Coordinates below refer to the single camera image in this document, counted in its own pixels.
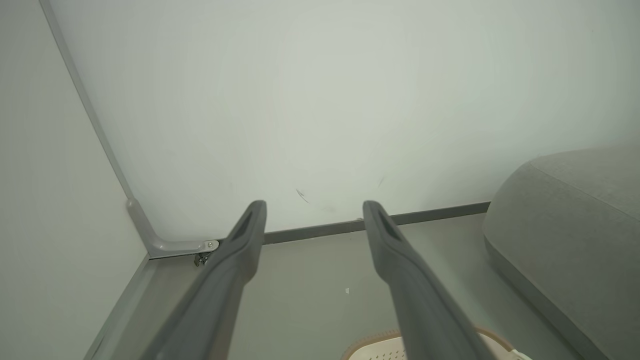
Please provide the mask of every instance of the gray fabric upholstery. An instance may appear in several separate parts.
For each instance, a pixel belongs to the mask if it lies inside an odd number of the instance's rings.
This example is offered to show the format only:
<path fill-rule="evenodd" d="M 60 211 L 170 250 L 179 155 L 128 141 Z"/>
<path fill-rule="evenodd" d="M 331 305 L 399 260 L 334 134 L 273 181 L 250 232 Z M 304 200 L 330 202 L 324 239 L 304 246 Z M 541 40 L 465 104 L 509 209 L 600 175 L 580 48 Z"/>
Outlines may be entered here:
<path fill-rule="evenodd" d="M 562 333 L 573 347 L 580 349 L 587 360 L 607 360 L 607 357 L 576 325 L 544 296 L 527 278 L 525 278 L 507 259 L 502 256 L 485 238 L 484 244 L 493 263 L 507 277 L 512 284 L 524 295 L 531 304 L 540 310 L 556 329 Z"/>
<path fill-rule="evenodd" d="M 637 149 L 565 152 L 522 165 L 492 200 L 484 234 L 602 354 L 638 358 Z M 573 345 L 586 359 L 602 358 L 584 343 Z"/>

